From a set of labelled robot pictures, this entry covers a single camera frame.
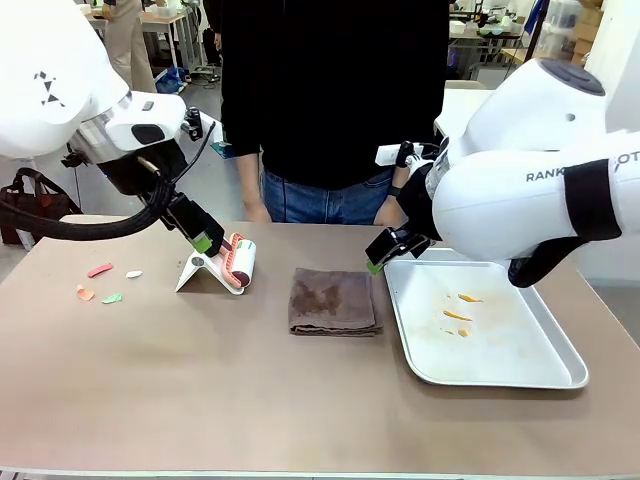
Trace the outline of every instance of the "folded towel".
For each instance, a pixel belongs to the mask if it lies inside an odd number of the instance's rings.
[[[294,335],[372,337],[382,330],[371,303],[371,278],[364,272],[296,269],[289,302]]]

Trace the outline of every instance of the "red paper piece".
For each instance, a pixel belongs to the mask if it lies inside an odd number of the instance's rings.
[[[102,265],[101,267],[94,268],[93,270],[91,270],[89,273],[87,273],[87,277],[93,278],[96,275],[100,275],[101,273],[106,272],[107,270],[111,270],[112,268],[113,268],[113,265],[111,265],[110,263],[107,263],[106,265]]]

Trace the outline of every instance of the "white tray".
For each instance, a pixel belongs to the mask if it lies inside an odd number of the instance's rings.
[[[513,287],[506,265],[433,248],[419,260],[390,262],[385,273],[407,362],[423,380],[544,389],[578,389],[589,381],[582,358],[536,290]],[[444,310],[473,321],[447,317]],[[461,329],[470,335],[460,336]]]

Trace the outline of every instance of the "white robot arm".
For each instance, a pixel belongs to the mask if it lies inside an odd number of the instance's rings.
[[[528,62],[435,162],[407,158],[398,201],[409,221],[367,249],[372,264],[442,240],[473,259],[511,259],[510,281],[527,287],[588,242],[638,233],[640,133],[606,134],[604,113],[590,74]]]
[[[189,169],[177,140],[222,140],[222,125],[176,95],[131,92],[73,0],[0,0],[0,157],[43,155],[69,143],[146,207],[113,224],[71,225],[0,205],[0,222],[67,240],[135,233],[162,220],[214,256],[224,230],[176,182]]]

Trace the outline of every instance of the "green paper piece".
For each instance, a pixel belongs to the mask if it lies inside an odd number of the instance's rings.
[[[116,303],[116,302],[121,302],[122,301],[122,294],[120,293],[116,293],[114,295],[111,295],[109,298],[105,298],[102,303],[104,303],[105,305],[109,305],[111,303]]]

